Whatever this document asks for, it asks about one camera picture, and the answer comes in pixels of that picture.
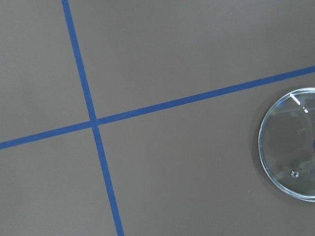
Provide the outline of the glass lid with blue knob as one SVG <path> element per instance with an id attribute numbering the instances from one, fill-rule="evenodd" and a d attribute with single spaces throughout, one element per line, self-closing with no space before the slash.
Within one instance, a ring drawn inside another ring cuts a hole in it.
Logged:
<path id="1" fill-rule="evenodd" d="M 315 200 L 315 89 L 299 88 L 276 101 L 258 135 L 261 165 L 287 195 Z"/>

